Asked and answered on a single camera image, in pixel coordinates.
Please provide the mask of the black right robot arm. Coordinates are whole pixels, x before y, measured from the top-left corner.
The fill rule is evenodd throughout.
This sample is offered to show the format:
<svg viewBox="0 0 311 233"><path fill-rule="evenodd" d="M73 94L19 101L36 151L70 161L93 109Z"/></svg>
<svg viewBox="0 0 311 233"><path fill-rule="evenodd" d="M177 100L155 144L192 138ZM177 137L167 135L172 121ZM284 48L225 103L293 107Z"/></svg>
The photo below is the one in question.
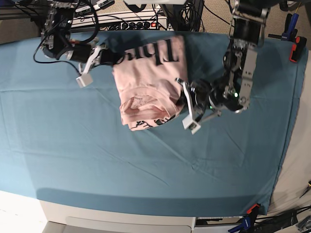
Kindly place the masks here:
<svg viewBox="0 0 311 233"><path fill-rule="evenodd" d="M76 9L80 3L86 4L94 20L93 34L85 40L71 39L71 27ZM95 41L100 30L100 24L94 6L87 0L51 0L48 16L42 39L33 54L33 60L38 64L68 63L71 61L86 65L91 62L91 67L117 64L125 52L115 52L106 44L97 46Z"/></svg>

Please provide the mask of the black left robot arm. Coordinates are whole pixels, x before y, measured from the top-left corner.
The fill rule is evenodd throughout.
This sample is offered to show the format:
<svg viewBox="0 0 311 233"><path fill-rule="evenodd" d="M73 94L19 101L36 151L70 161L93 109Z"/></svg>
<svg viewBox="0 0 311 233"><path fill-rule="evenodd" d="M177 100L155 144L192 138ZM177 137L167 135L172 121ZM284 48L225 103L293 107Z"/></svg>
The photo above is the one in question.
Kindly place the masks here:
<svg viewBox="0 0 311 233"><path fill-rule="evenodd" d="M188 120L202 122L220 116L223 109L236 114L247 110L257 63L256 49L263 45L269 11L245 0L235 1L222 77L211 83L176 79L187 100Z"/></svg>

